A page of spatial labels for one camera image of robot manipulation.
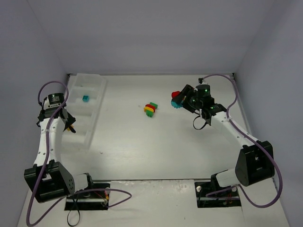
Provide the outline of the red oval lego brick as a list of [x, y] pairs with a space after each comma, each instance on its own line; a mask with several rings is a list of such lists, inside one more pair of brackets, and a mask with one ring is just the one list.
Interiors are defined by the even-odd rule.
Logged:
[[179, 94], [180, 94], [180, 91], [174, 91], [174, 92], [171, 93], [171, 97], [172, 97], [172, 98], [175, 98], [175, 97], [177, 97]]

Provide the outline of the teal oval lego brick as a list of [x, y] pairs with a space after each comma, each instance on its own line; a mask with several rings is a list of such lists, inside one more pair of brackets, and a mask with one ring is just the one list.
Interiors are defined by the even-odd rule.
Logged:
[[173, 100], [171, 100], [171, 106], [176, 108], [176, 109], [179, 109], [179, 108], [183, 107], [182, 104], [178, 104], [178, 103], [174, 102]]

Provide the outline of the small blue lego brick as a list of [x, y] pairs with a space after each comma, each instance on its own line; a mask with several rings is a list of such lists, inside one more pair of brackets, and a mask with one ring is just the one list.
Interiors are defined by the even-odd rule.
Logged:
[[82, 101], [85, 102], [85, 103], [87, 103], [89, 101], [89, 96], [88, 95], [84, 95], [82, 97]]

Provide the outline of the red curved lego brick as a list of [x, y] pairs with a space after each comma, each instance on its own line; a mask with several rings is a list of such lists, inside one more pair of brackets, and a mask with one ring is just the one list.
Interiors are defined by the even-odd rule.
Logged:
[[145, 106], [145, 109], [149, 110], [149, 111], [153, 111], [153, 112], [155, 112], [155, 110], [156, 110], [156, 108], [153, 105], [150, 105], [150, 104], [147, 104]]

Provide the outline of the green curved lego bottom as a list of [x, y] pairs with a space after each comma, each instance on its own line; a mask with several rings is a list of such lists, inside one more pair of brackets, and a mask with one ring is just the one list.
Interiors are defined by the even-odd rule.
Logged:
[[151, 111], [146, 111], [145, 113], [148, 117], [153, 117], [153, 115], [154, 115], [154, 112], [151, 112]]

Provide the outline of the green curved lego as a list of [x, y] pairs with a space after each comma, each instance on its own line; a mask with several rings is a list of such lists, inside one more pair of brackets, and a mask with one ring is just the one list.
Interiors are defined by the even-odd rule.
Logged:
[[151, 112], [151, 111], [146, 111], [145, 113], [148, 117], [153, 117], [153, 115], [154, 115], [154, 112]]
[[151, 106], [153, 106], [155, 109], [157, 109], [157, 108], [158, 108], [158, 105], [157, 105], [157, 104], [155, 104], [155, 103], [153, 103], [153, 102], [150, 102], [150, 105], [151, 105]]

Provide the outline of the yellow curved lego brick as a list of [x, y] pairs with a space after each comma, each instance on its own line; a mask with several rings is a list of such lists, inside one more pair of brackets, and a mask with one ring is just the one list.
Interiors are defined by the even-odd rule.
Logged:
[[150, 108], [150, 107], [148, 107], [148, 106], [145, 106], [145, 107], [144, 107], [144, 111], [145, 111], [145, 112], [146, 112], [146, 111], [154, 112], [154, 109], [153, 109], [153, 108]]

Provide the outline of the green curved lego top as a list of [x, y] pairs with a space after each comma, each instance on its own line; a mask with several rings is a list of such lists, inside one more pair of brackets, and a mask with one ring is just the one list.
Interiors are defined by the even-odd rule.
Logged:
[[151, 105], [151, 106], [153, 106], [155, 109], [157, 109], [157, 108], [158, 108], [158, 105], [157, 105], [157, 104], [155, 104], [155, 103], [153, 103], [153, 102], [150, 102], [150, 105]]

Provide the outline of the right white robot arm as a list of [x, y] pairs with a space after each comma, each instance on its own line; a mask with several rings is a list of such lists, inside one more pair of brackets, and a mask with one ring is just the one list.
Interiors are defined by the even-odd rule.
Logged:
[[215, 128], [238, 152], [235, 167], [212, 175], [219, 187], [225, 188], [241, 184], [249, 186], [271, 178], [275, 168], [270, 161], [273, 158], [273, 147], [268, 141], [261, 142], [256, 138], [249, 139], [249, 134], [242, 128], [235, 129], [222, 104], [215, 102], [208, 84], [196, 87], [186, 85], [181, 91], [171, 94], [171, 105], [198, 114], [206, 124]]

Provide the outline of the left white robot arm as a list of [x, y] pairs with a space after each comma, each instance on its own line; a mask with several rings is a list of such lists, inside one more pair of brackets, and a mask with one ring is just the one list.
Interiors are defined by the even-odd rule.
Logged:
[[39, 149], [33, 167], [24, 171], [24, 178], [37, 202], [43, 203], [90, 189], [93, 181], [88, 173], [72, 175], [62, 164], [62, 136], [76, 121], [65, 109], [64, 95], [50, 94], [40, 105]]

